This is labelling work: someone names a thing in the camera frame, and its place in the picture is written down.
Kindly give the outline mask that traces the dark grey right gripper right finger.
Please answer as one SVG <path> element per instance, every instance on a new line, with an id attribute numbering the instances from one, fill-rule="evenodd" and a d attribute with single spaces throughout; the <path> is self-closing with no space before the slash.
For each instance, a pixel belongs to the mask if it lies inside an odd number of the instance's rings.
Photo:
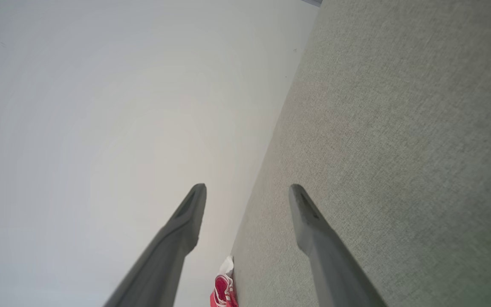
<path id="1" fill-rule="evenodd" d="M 308 256 L 320 307 L 385 307 L 386 303 L 306 190 L 289 187 L 299 249 Z"/>

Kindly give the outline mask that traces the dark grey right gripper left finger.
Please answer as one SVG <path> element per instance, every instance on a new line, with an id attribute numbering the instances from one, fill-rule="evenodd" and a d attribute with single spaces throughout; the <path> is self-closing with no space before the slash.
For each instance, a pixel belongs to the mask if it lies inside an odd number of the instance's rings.
<path id="1" fill-rule="evenodd" d="M 106 307 L 172 307 L 185 257 L 196 247 L 206 205 L 204 183 L 193 185 L 122 282 Z"/>

